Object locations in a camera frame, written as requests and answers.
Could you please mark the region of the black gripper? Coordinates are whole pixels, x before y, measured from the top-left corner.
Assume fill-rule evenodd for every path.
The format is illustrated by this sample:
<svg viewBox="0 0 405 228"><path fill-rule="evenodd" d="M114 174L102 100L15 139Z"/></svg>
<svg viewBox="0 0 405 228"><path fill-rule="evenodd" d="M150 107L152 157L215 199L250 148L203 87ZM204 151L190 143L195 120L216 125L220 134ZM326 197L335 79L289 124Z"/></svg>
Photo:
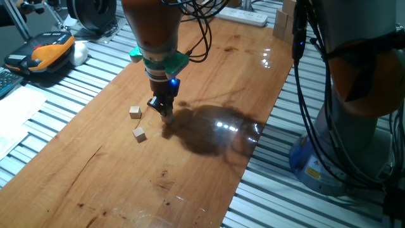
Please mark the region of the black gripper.
<svg viewBox="0 0 405 228"><path fill-rule="evenodd" d="M178 95L180 79L170 79L167 81L150 81L153 96L160 98L151 98L147 105L158 112L162 117L173 116L173 103Z"/></svg>

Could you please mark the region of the person left hand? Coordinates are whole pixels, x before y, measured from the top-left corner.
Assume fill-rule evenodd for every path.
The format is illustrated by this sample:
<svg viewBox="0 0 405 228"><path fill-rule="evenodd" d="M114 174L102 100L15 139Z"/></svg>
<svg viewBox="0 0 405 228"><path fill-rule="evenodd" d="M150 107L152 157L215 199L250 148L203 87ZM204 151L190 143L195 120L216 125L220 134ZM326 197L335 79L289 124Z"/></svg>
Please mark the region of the person left hand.
<svg viewBox="0 0 405 228"><path fill-rule="evenodd" d="M24 15L33 12L42 14L45 11L42 0L17 0L15 4L20 13Z"/></svg>

